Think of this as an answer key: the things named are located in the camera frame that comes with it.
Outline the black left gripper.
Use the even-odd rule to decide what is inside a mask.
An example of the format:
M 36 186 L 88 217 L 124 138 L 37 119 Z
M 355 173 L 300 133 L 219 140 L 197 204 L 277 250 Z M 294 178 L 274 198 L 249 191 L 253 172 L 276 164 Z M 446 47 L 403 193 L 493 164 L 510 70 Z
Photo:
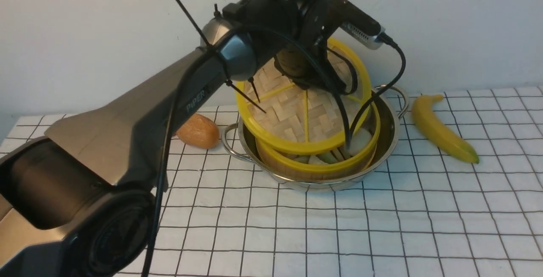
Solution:
M 223 26 L 235 29 L 250 48 L 251 79 L 269 61 L 302 88 L 339 91 L 340 79 L 327 57 L 323 27 L 332 0 L 240 0 L 223 8 Z

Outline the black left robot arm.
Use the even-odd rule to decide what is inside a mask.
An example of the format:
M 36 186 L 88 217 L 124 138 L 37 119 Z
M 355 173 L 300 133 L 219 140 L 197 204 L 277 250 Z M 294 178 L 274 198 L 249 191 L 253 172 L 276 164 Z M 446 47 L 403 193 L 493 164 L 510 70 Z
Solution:
M 223 84 L 252 78 L 288 44 L 308 54 L 329 3 L 215 9 L 194 51 L 2 157 L 2 277 L 112 277 L 145 249 L 147 276 L 172 136 Z

